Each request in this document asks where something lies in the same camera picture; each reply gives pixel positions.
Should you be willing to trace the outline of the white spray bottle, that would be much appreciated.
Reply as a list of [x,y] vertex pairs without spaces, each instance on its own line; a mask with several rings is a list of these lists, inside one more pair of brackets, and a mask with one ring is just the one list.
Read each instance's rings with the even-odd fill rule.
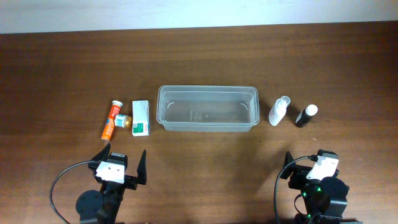
[[269,122],[272,126],[277,126],[280,123],[286,114],[290,102],[291,100],[288,96],[281,96],[276,100],[269,112]]

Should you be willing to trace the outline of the black bottle white cap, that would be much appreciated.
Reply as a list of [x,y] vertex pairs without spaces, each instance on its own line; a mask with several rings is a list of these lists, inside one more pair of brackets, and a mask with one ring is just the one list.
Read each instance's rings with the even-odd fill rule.
[[318,112],[318,107],[314,104],[308,105],[298,116],[295,121],[295,125],[298,128],[302,128],[306,126],[313,116],[315,116]]

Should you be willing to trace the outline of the orange tablet tube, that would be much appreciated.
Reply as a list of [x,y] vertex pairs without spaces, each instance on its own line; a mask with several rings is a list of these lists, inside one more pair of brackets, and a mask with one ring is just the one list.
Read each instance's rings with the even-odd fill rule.
[[106,124],[103,130],[103,133],[101,135],[101,139],[104,141],[110,141],[113,131],[114,131],[114,127],[115,127],[115,119],[116,116],[119,114],[121,107],[122,107],[122,103],[118,100],[113,100],[112,101],[112,105],[111,105],[111,109],[108,115],[108,118],[106,120]]

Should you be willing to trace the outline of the white green medicine box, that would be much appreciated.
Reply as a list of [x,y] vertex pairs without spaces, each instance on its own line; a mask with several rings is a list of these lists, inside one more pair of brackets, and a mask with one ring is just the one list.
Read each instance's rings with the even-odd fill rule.
[[149,102],[147,100],[132,102],[132,135],[134,137],[149,135]]

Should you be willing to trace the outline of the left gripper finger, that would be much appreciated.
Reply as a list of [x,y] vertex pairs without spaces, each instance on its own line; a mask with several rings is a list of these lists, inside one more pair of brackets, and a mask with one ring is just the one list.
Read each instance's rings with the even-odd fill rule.
[[108,159],[110,149],[111,145],[110,143],[107,143],[107,145],[105,145],[105,147],[93,157],[93,161],[106,161]]
[[146,150],[143,150],[137,167],[137,183],[141,185],[146,185],[147,183]]

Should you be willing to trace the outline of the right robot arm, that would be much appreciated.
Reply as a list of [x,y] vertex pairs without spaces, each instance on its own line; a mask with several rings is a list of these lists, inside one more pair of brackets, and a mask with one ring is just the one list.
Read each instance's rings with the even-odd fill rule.
[[337,178],[339,160],[332,151],[318,150],[316,154],[294,159],[289,151],[285,154],[282,170],[274,185],[275,221],[280,223],[277,211],[277,187],[280,179],[289,179],[288,186],[299,190],[296,198],[303,198],[306,212],[297,210],[293,222],[307,224],[362,224],[356,219],[344,219],[348,205],[349,186]]

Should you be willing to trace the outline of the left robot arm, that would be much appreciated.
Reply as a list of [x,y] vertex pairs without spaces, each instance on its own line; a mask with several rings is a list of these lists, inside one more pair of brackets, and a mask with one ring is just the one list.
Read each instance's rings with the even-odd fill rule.
[[99,190],[83,192],[76,201],[80,223],[114,223],[123,200],[125,190],[136,190],[147,182],[146,151],[142,152],[137,175],[126,175],[128,158],[124,154],[110,152],[107,144],[88,163],[93,171]]

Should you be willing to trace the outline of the clear plastic container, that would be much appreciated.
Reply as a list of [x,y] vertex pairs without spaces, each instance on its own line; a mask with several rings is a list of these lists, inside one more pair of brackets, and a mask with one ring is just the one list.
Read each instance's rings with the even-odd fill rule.
[[156,119],[167,131],[248,132],[260,121],[253,86],[164,85]]

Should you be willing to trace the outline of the small amber jar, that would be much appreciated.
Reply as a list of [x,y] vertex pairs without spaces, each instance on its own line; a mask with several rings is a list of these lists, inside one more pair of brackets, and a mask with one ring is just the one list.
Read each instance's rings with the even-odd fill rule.
[[114,123],[116,127],[130,128],[132,126],[132,118],[125,114],[117,114]]

